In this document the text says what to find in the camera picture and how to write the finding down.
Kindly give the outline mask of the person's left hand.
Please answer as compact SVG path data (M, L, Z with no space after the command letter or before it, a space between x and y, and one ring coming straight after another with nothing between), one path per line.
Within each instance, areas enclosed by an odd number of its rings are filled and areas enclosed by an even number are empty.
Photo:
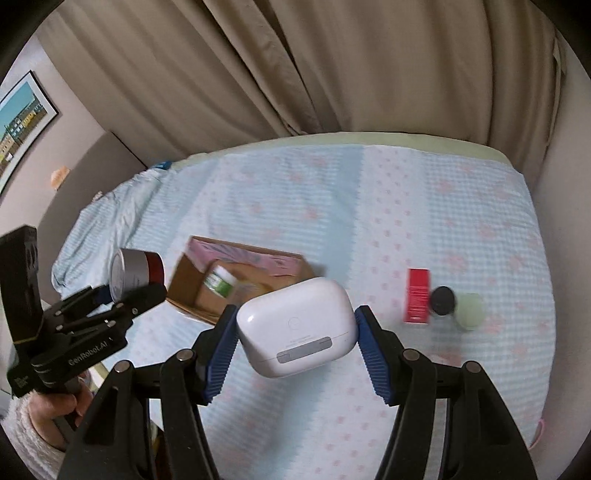
M28 413L33 428L46 443L59 450L64 450L67 442L54 420L71 416L75 425L79 426L93 400L87 385L82 380L79 383L77 395L34 392L29 400Z

